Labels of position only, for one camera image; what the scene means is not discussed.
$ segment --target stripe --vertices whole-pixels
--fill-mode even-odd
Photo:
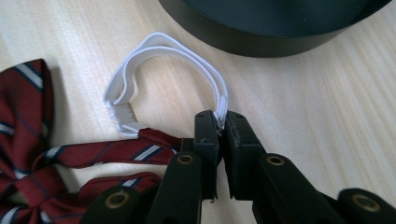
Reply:
[[[30,179],[32,180],[33,183],[35,183],[36,186],[43,192],[44,198],[48,199],[49,193],[47,192],[46,188],[44,188],[40,182],[38,182],[32,175],[29,175]]]
[[[15,66],[24,77],[26,77],[29,82],[35,85],[40,91],[43,89],[43,79],[38,73],[35,73],[30,67],[26,66],[26,64],[21,63]]]
[[[30,125],[28,122],[26,122],[26,120],[21,116],[20,113],[16,112],[15,113],[17,115],[18,120],[21,121],[21,123],[23,124],[23,126],[32,134],[34,135],[36,138],[40,139],[40,140],[44,140],[44,138],[41,136],[41,134],[39,134],[38,132],[36,132]]]
[[[32,72],[36,73],[39,77],[45,79],[43,74],[41,74],[41,72],[37,71],[37,69],[35,69],[30,63],[25,63],[24,65],[26,65],[30,70],[32,70]]]
[[[158,146],[149,147],[148,149],[144,150],[143,152],[138,154],[136,157],[134,157],[134,160],[135,161],[146,160],[149,157],[151,157],[156,151],[158,151],[158,149],[160,149],[160,147],[158,147]]]
[[[41,220],[43,221],[44,224],[50,224],[52,221],[50,220],[49,216],[45,212],[40,212],[40,217]]]
[[[108,148],[113,145],[114,142],[110,142],[108,143],[98,154],[97,156],[93,159],[93,161],[91,162],[91,165],[94,165],[96,163],[96,161],[108,150]]]
[[[56,159],[61,155],[61,153],[64,151],[65,147],[53,147],[50,150],[46,152],[46,155],[44,156],[46,159],[46,164],[51,164]]]
[[[29,172],[24,171],[20,168],[14,167],[14,175],[17,177],[17,179],[22,179],[29,175]]]
[[[6,124],[4,122],[0,122],[0,133],[4,133],[4,134],[8,134],[8,135],[14,135],[15,131],[8,124]]]
[[[137,179],[127,180],[127,181],[123,182],[121,185],[124,187],[132,187],[132,186],[134,186],[134,183],[136,183],[136,181],[137,181]]]
[[[20,209],[21,209],[21,206],[14,207],[13,209],[8,210],[6,212],[6,214],[3,217],[1,217],[0,224],[15,223],[15,217],[18,213],[18,210],[20,210]]]

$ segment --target black round container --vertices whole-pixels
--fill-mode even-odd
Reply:
[[[192,35],[249,57],[283,57],[313,49],[390,1],[160,0]]]

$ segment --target black plastic part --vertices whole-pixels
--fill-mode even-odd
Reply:
[[[159,184],[146,189],[139,193],[135,189],[116,186],[108,189],[100,194],[96,200],[90,205],[87,212],[81,220],[81,224],[129,224],[129,223],[145,223],[149,209],[154,201]],[[126,193],[128,199],[123,206],[118,208],[109,208],[106,206],[106,200],[114,193]]]
[[[344,189],[338,196],[339,212],[349,223],[394,224],[396,209],[363,189]]]
[[[207,44],[249,57],[313,49],[390,0],[160,0],[184,29]]]
[[[177,153],[168,164],[163,182],[148,214],[147,223],[200,223],[201,174],[202,161],[197,154]]]
[[[251,201],[257,181],[257,163],[265,150],[247,119],[232,111],[228,111],[222,138],[226,139],[222,154],[230,196]]]
[[[216,178],[221,160],[218,127],[213,112],[203,111],[195,116],[194,152],[202,159],[203,198],[217,198]]]
[[[180,151],[182,152],[194,151],[194,139],[193,138],[181,139]]]
[[[262,155],[258,181],[253,212],[262,223],[346,223],[297,167],[283,156]]]

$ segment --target red striped bow tie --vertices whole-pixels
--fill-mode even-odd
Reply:
[[[50,71],[43,60],[0,73],[0,223],[79,223],[105,189],[123,185],[144,191],[158,183],[154,173],[90,180],[68,193],[54,164],[83,168],[106,162],[167,164],[180,139],[141,130],[138,139],[47,148],[52,123]],[[27,201],[13,203],[20,192]]]

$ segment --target wood grain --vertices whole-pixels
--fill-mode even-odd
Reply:
[[[270,152],[290,158],[320,191],[362,188],[396,206],[396,3],[330,42],[278,59],[232,55],[196,39],[145,1],[0,1],[0,70],[43,58],[53,74],[51,144],[124,138],[102,102],[112,73],[148,34],[165,32],[223,74],[230,110],[247,117]],[[161,57],[137,71],[138,119],[193,136],[193,116],[214,107],[210,87],[189,65]],[[219,200],[202,223],[255,223],[251,203]]]

